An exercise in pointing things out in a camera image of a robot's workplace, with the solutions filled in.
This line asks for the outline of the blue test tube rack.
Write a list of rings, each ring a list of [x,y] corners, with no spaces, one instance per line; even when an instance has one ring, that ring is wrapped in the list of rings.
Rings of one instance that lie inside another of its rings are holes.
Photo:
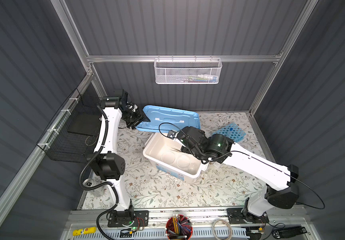
[[[215,134],[220,134],[223,136],[226,136],[230,139],[232,139],[234,142],[238,143],[241,142],[246,133],[235,123],[231,123],[213,133]]]

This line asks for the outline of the black device on shelf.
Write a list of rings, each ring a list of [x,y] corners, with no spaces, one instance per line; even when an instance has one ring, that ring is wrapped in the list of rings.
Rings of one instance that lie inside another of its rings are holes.
[[[293,238],[298,235],[306,234],[307,230],[305,227],[302,226],[294,226],[282,229],[273,229],[271,235],[279,240],[279,239],[289,239]]]

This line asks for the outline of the yellow marker bottle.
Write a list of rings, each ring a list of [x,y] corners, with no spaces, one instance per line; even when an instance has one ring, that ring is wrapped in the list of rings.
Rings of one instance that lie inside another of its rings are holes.
[[[75,237],[75,236],[80,236],[80,235],[94,234],[95,232],[96,232],[96,227],[89,227],[89,228],[74,230],[72,232],[72,235]]]

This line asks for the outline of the white plastic storage bin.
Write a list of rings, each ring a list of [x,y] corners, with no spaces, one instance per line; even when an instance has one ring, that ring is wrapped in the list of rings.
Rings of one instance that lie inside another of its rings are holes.
[[[208,165],[194,156],[180,151],[182,145],[160,133],[153,133],[145,143],[143,155],[151,165],[177,179],[194,183]]]

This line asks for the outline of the blue plastic bin lid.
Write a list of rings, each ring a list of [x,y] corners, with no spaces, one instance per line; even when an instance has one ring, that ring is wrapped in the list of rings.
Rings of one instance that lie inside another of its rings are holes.
[[[152,105],[145,106],[143,112],[150,121],[138,124],[136,129],[139,131],[156,133],[160,130],[167,133],[184,127],[201,129],[199,114],[196,112]]]

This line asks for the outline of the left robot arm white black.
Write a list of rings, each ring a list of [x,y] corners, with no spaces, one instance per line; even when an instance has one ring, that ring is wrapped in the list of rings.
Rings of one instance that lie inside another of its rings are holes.
[[[110,189],[114,201],[111,217],[132,222],[135,217],[133,205],[120,179],[124,174],[125,160],[117,154],[117,135],[121,120],[125,121],[127,128],[135,129],[145,119],[145,115],[137,105],[127,100],[125,92],[118,97],[102,98],[97,108],[101,115],[101,125],[88,166],[100,178],[101,183],[89,187],[89,190]]]

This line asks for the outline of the red pencil cup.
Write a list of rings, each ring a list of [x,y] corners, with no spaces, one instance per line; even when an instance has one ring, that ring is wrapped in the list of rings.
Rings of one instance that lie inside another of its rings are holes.
[[[165,236],[168,240],[190,240],[193,227],[190,218],[175,214],[166,223]]]

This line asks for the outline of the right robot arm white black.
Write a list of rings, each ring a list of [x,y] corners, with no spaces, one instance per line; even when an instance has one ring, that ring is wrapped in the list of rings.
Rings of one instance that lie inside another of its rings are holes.
[[[194,127],[169,131],[167,136],[181,144],[182,152],[193,155],[203,164],[232,166],[265,182],[259,192],[245,200],[243,208],[236,214],[240,221],[266,222],[268,210],[274,207],[291,209],[299,198],[299,189],[295,184],[297,167],[286,167],[266,160],[221,134],[208,138],[204,131]]]

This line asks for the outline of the clear petri dish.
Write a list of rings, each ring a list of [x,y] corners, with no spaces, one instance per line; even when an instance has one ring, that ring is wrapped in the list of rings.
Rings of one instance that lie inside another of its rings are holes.
[[[180,155],[176,159],[176,164],[181,169],[188,169],[191,165],[191,159],[188,155]]]
[[[176,156],[175,156],[174,151],[166,151],[161,155],[161,161],[168,165],[173,164],[175,160],[176,160]]]

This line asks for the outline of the metal can at edge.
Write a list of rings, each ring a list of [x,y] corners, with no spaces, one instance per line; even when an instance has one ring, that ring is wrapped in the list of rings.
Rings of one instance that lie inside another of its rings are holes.
[[[95,179],[89,178],[86,179],[82,182],[83,190],[87,191],[94,197],[101,197],[104,194],[104,190],[102,187],[95,188],[99,185],[100,183],[96,181]]]

